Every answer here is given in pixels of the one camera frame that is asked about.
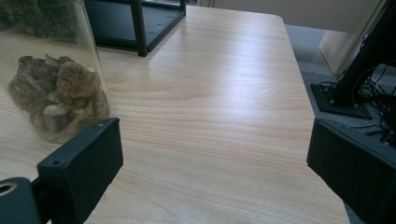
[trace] shelf leg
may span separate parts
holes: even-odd
[[[134,21],[134,33],[136,35],[137,54],[141,57],[146,57],[148,55],[148,45],[143,20],[142,1],[131,0],[131,11]]]

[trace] wooden table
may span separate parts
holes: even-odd
[[[100,49],[124,166],[87,223],[347,223],[305,162],[314,115],[283,21],[188,7],[148,57]],[[0,97],[0,179],[56,146]]]

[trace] cable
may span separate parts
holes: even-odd
[[[210,7],[210,3],[212,3],[212,0],[209,0],[207,7]],[[212,7],[215,7],[215,0],[213,0]]]

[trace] gray floor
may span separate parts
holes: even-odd
[[[297,63],[303,75],[305,86],[308,87],[309,83],[315,83],[316,80],[323,80],[323,78],[328,78],[328,80],[335,81],[336,77],[333,75],[332,70],[330,69],[329,65],[327,65],[318,48],[320,40],[324,36],[325,31],[291,25],[287,25],[286,29],[288,31],[294,55],[297,59]],[[319,117],[320,114],[318,112],[318,106],[313,100],[312,92],[310,92],[310,90],[307,91],[315,112],[315,116]],[[356,122],[356,120],[348,119],[346,122]],[[359,220],[358,217],[354,215],[354,213],[348,208],[347,205],[346,212],[348,214],[351,224],[363,223]]]
[[[294,55],[297,59],[297,63],[299,65],[304,84],[307,89],[308,97],[317,118],[336,120],[351,127],[364,127],[373,124],[373,122],[380,122],[379,114],[373,106],[367,106],[370,113],[374,117],[373,120],[354,119],[346,116],[320,112],[318,110],[318,105],[316,104],[313,93],[309,88],[310,83],[318,84],[320,81],[337,80],[337,77],[333,75],[331,69],[326,64],[326,61],[324,60],[318,48],[320,40],[324,36],[325,31],[291,25],[287,25],[286,29],[288,31]],[[381,64],[375,69],[375,73],[373,75],[374,80],[377,80],[379,77],[381,77],[380,74],[382,73],[384,68],[385,65]],[[380,81],[378,81],[378,84],[382,85],[382,87],[386,89],[387,93],[391,93],[394,87],[394,83],[396,83],[396,68],[387,67],[385,75],[380,79]],[[347,205],[346,212],[348,214],[351,224],[363,223],[361,220],[359,220],[358,217],[355,216],[353,211]]]

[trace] floor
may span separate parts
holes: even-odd
[[[286,29],[301,73],[333,76],[332,70],[318,48],[325,31],[292,25],[286,25]],[[363,224],[347,205],[346,212],[351,224]]]

